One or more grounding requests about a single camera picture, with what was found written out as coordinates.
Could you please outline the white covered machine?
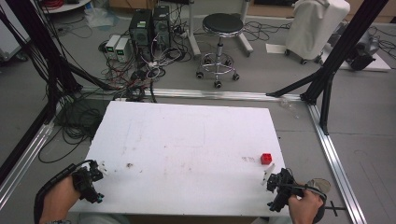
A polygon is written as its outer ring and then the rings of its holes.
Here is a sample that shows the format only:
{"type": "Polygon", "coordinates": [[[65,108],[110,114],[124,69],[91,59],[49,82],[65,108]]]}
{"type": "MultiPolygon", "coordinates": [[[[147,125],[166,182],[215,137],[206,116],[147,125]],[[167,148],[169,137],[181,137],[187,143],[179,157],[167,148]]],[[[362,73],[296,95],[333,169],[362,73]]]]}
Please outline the white covered machine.
{"type": "Polygon", "coordinates": [[[349,10],[346,0],[298,0],[294,4],[285,54],[296,54],[301,64],[315,60],[349,10]]]}

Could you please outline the white flat board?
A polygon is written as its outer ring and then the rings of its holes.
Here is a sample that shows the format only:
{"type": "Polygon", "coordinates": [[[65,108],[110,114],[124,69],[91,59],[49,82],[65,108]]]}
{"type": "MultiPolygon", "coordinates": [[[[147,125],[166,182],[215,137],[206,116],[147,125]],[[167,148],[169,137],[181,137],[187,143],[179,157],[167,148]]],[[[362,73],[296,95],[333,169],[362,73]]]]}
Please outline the white flat board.
{"type": "MultiPolygon", "coordinates": [[[[374,54],[374,59],[373,62],[364,68],[364,71],[388,72],[391,70],[390,66],[387,65],[378,54],[374,54]]],[[[347,62],[343,62],[340,68],[352,71],[352,67],[347,62]]]]}

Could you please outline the grey shoe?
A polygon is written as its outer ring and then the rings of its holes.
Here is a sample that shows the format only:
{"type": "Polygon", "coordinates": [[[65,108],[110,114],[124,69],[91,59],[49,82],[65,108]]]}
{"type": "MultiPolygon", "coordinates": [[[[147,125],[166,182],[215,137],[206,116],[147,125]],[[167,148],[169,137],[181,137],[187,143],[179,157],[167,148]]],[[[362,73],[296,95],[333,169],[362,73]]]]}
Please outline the grey shoe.
{"type": "Polygon", "coordinates": [[[327,194],[331,190],[331,183],[323,178],[313,178],[307,182],[307,185],[324,194],[327,194]]]}

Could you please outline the round white table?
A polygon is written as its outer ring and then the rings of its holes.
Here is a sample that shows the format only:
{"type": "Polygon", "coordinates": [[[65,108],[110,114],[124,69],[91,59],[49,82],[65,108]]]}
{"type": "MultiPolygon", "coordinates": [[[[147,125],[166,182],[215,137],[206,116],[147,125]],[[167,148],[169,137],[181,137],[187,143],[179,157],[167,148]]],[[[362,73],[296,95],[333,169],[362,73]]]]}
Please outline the round white table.
{"type": "Polygon", "coordinates": [[[66,11],[74,10],[74,9],[77,9],[80,7],[85,7],[86,5],[89,5],[91,2],[92,2],[92,0],[78,0],[77,4],[63,4],[62,6],[57,7],[57,8],[44,9],[44,12],[46,14],[66,12],[66,11]]]}

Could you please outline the white power supply unit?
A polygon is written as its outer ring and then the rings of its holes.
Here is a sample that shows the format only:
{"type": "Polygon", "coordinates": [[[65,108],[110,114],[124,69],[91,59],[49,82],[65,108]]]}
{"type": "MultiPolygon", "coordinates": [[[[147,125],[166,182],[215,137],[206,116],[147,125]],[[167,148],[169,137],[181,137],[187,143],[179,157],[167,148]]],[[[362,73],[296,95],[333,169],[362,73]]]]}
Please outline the white power supply unit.
{"type": "Polygon", "coordinates": [[[118,45],[119,40],[120,40],[120,35],[113,35],[109,38],[109,40],[105,45],[107,57],[111,60],[117,59],[117,53],[115,51],[115,48],[118,45]]]}
{"type": "Polygon", "coordinates": [[[126,63],[130,57],[129,40],[122,37],[116,46],[116,54],[120,63],[126,63]]]}

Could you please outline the white table stand legs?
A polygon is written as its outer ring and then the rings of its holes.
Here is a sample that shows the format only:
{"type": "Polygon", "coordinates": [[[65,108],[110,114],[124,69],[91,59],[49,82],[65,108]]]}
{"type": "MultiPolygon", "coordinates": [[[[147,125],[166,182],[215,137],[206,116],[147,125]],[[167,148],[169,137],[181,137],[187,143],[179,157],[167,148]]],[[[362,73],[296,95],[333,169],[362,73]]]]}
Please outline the white table stand legs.
{"type": "MultiPolygon", "coordinates": [[[[187,37],[189,39],[191,49],[193,52],[193,57],[197,58],[201,56],[201,51],[199,49],[198,43],[195,39],[194,36],[194,2],[195,0],[188,0],[188,6],[189,6],[189,19],[188,19],[188,31],[187,31],[187,37]]],[[[245,21],[247,14],[248,14],[248,7],[250,4],[250,0],[242,0],[242,8],[241,8],[241,13],[240,13],[240,19],[241,21],[245,21]]],[[[240,43],[242,44],[243,49],[246,51],[247,56],[249,57],[250,54],[253,52],[253,47],[249,44],[247,38],[243,33],[237,36],[239,39],[240,43]]]]}

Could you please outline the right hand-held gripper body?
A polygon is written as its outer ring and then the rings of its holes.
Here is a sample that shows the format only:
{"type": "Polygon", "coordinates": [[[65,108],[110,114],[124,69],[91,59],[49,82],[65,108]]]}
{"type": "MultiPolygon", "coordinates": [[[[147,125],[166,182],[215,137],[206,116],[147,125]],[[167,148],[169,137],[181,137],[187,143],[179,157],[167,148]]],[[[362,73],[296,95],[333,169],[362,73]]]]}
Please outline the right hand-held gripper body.
{"type": "Polygon", "coordinates": [[[276,192],[274,200],[267,204],[269,210],[274,212],[280,212],[285,205],[288,205],[291,195],[304,196],[301,186],[295,183],[294,177],[286,168],[282,168],[279,174],[270,175],[267,189],[276,192]]]}

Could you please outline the clear plastic bag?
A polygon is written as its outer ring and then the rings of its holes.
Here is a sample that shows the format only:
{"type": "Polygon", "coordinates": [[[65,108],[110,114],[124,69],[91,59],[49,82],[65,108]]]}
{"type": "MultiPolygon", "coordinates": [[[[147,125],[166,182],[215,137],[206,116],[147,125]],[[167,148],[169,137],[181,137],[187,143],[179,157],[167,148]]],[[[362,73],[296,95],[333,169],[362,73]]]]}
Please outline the clear plastic bag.
{"type": "Polygon", "coordinates": [[[87,8],[84,10],[85,19],[91,28],[114,26],[119,19],[105,8],[87,8]]]}

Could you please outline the black device on board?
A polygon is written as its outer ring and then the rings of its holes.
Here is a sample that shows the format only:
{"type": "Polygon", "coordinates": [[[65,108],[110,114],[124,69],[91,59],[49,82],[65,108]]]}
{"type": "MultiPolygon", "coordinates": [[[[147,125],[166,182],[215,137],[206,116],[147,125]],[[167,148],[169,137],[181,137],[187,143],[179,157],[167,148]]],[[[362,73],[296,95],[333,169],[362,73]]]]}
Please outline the black device on board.
{"type": "Polygon", "coordinates": [[[355,47],[349,52],[346,62],[355,71],[361,71],[375,60],[379,50],[379,39],[365,32],[355,47]]]}

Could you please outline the long aluminium floor rail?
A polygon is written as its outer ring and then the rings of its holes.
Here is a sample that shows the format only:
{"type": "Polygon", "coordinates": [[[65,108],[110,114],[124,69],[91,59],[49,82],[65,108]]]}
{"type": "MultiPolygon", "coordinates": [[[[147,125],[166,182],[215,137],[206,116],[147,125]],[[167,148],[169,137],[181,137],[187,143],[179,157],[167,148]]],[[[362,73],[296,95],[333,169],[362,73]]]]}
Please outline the long aluminium floor rail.
{"type": "Polygon", "coordinates": [[[150,89],[145,90],[146,96],[151,96],[152,93],[155,98],[190,98],[249,102],[301,102],[300,96],[298,94],[284,94],[280,97],[274,97],[263,92],[198,91],[158,88],[154,88],[152,91],[150,89]]]}

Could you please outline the white paper sheet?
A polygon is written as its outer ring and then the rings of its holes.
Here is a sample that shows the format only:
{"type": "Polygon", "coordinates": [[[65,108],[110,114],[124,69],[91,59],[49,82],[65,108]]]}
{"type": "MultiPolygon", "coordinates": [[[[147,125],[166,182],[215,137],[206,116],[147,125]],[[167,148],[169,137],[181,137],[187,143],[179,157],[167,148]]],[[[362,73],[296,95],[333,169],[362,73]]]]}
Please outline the white paper sheet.
{"type": "Polygon", "coordinates": [[[266,50],[268,53],[283,54],[286,47],[284,45],[266,44],[266,50]]]}

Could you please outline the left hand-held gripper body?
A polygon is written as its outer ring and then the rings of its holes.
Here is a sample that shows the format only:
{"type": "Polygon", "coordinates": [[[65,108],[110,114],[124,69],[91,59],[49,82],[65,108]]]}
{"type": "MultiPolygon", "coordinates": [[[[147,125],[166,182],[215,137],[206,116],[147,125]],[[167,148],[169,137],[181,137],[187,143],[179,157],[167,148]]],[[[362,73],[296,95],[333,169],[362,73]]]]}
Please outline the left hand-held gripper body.
{"type": "Polygon", "coordinates": [[[104,177],[96,161],[89,161],[89,167],[81,167],[72,174],[73,186],[80,193],[80,199],[90,203],[101,203],[104,195],[94,188],[93,183],[104,177]]]}

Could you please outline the black floor frame beam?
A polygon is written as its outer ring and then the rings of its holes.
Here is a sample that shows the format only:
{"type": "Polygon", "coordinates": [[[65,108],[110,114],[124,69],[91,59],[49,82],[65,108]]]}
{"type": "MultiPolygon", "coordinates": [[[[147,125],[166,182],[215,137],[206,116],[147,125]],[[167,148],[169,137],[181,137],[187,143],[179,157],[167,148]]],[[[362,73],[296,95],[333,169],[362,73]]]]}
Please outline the black floor frame beam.
{"type": "Polygon", "coordinates": [[[26,151],[27,147],[32,142],[40,127],[44,124],[49,107],[49,103],[46,103],[31,124],[31,126],[28,128],[26,133],[22,136],[21,140],[18,142],[18,144],[14,147],[11,153],[7,156],[6,160],[0,166],[0,185],[5,182],[6,178],[16,165],[17,161],[21,158],[22,154],[26,151]]]}

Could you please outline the black diagonal frame brace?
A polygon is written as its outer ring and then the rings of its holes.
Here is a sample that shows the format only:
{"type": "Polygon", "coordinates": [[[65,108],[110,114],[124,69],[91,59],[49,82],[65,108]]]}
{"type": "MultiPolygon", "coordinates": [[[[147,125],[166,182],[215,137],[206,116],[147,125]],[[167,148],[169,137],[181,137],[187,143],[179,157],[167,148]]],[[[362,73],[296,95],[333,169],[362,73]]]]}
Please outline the black diagonal frame brace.
{"type": "Polygon", "coordinates": [[[286,93],[289,93],[289,92],[291,92],[293,90],[296,90],[296,89],[302,87],[303,85],[306,85],[309,82],[312,82],[314,79],[317,78],[317,76],[320,75],[320,73],[321,72],[318,70],[317,72],[311,74],[310,76],[302,78],[302,79],[290,84],[289,86],[287,86],[287,87],[285,87],[283,89],[280,89],[280,90],[274,91],[274,92],[266,93],[266,96],[280,97],[280,96],[282,96],[282,95],[284,95],[286,93]]]}

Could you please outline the black short frame strut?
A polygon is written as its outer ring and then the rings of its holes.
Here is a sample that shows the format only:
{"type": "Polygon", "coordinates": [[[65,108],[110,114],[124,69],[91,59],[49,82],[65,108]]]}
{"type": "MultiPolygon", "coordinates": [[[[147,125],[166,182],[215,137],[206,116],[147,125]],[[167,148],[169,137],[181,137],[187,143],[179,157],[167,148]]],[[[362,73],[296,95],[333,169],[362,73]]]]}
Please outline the black short frame strut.
{"type": "Polygon", "coordinates": [[[328,117],[330,109],[330,100],[332,95],[332,81],[335,73],[332,73],[326,80],[326,84],[323,90],[322,104],[320,110],[319,126],[325,135],[328,135],[328,117]]]}

